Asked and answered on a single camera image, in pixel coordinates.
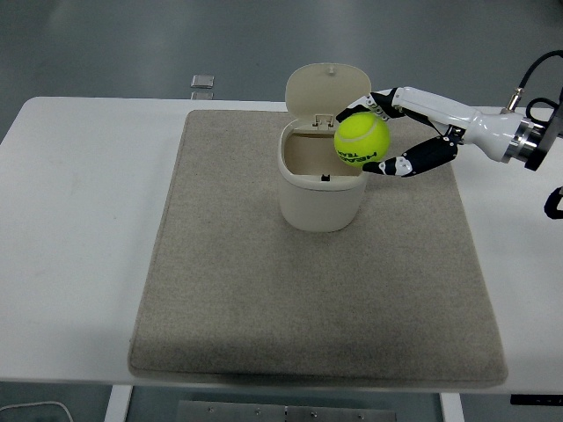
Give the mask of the white and black hand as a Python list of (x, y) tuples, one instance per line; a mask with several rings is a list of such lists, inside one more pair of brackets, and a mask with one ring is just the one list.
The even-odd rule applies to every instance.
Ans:
[(437, 132), (399, 156), (366, 163), (364, 171), (402, 178), (419, 175), (452, 161), (461, 144), (479, 147), (488, 158), (506, 163), (515, 158), (527, 162), (539, 144), (535, 123), (519, 113), (486, 114), (455, 100), (415, 89), (399, 87), (371, 92), (336, 116), (371, 112), (383, 120), (409, 117)]

